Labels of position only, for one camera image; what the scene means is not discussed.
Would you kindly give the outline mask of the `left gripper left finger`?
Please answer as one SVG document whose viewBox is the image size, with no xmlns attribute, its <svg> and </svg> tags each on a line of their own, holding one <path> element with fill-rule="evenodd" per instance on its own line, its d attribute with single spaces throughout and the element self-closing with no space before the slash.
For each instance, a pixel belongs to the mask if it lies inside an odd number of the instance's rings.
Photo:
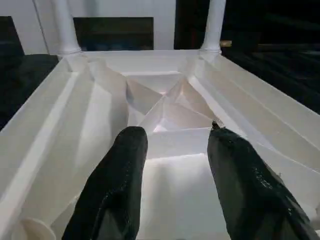
<svg viewBox="0 0 320 240">
<path fill-rule="evenodd" d="M 88 177 L 64 230 L 64 240 L 134 240 L 140 228 L 148 137 L 128 126 Z"/>
</svg>

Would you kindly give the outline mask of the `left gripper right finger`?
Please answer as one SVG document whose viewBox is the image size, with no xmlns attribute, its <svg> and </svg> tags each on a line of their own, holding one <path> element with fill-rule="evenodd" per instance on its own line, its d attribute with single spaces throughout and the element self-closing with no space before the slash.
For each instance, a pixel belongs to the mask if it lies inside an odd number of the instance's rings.
<svg viewBox="0 0 320 240">
<path fill-rule="evenodd" d="M 249 141 L 213 121 L 207 156 L 232 240 L 316 240 L 295 197 Z"/>
</svg>

